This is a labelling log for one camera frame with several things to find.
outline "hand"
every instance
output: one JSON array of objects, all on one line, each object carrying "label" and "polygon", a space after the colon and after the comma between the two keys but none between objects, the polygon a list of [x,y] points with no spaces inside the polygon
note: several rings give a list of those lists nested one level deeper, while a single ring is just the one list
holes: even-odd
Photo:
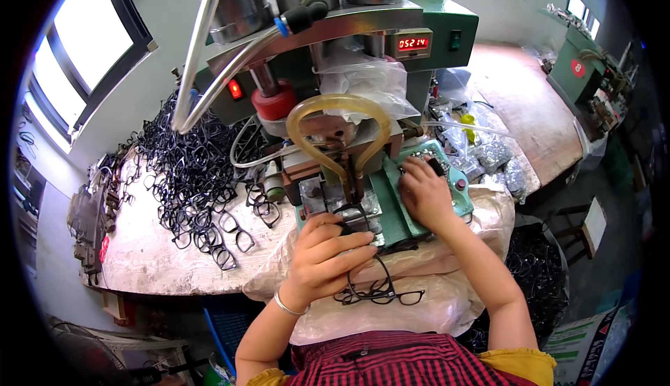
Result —
[{"label": "hand", "polygon": [[[428,161],[430,156],[423,156]],[[438,177],[430,165],[414,156],[403,163],[406,174],[400,178],[400,197],[414,220],[431,232],[444,230],[457,218],[452,193],[446,178]]]},{"label": "hand", "polygon": [[300,232],[293,251],[291,272],[280,287],[280,300],[294,312],[303,312],[316,299],[333,296],[347,286],[351,278],[367,265],[377,253],[370,246],[372,232],[357,232],[340,236],[342,227],[336,225],[341,216],[330,213],[311,218]]}]

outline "silver bracelet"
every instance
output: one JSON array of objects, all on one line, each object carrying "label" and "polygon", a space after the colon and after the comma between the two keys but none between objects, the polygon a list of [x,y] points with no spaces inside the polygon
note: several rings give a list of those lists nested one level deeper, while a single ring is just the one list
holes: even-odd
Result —
[{"label": "silver bracelet", "polygon": [[305,315],[307,312],[310,311],[310,308],[312,307],[312,304],[311,304],[311,303],[308,304],[308,305],[307,305],[307,309],[305,309],[305,312],[302,312],[302,313],[298,313],[298,312],[294,312],[293,310],[290,310],[288,307],[284,306],[283,303],[281,303],[281,300],[280,300],[280,290],[279,290],[279,289],[277,289],[277,291],[275,291],[275,302],[277,302],[277,305],[279,305],[279,307],[281,307],[281,309],[282,309],[284,312],[286,312],[286,313],[288,313],[288,314],[291,314],[291,315],[293,315],[293,316],[302,316],[302,315]]}]

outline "blue crate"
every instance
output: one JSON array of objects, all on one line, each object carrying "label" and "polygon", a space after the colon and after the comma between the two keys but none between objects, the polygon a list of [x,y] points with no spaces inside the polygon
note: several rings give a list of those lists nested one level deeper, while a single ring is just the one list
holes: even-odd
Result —
[{"label": "blue crate", "polygon": [[247,328],[263,310],[262,302],[254,302],[243,294],[204,296],[202,310],[214,336],[218,351],[234,376],[235,353]]}]

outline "red plaid shirt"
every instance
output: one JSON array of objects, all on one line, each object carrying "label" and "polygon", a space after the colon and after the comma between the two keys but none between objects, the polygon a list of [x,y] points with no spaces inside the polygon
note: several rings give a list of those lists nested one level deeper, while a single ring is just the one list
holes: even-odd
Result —
[{"label": "red plaid shirt", "polygon": [[286,385],[534,385],[483,364],[447,334],[372,331],[293,347]]}]

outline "woman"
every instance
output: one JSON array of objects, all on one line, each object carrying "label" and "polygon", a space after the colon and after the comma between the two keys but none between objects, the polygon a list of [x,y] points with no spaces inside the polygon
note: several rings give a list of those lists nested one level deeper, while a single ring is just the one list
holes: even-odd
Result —
[{"label": "woman", "polygon": [[372,331],[294,347],[299,373],[285,376],[277,359],[299,315],[314,300],[343,290],[347,272],[355,275],[377,252],[368,245],[371,232],[340,237],[340,218],[321,214],[303,228],[288,279],[240,342],[235,355],[239,385],[553,384],[556,362],[537,349],[525,298],[504,263],[454,213],[444,178],[415,157],[403,167],[407,172],[400,186],[407,210],[453,249],[489,311],[489,351],[476,357],[448,334]]}]

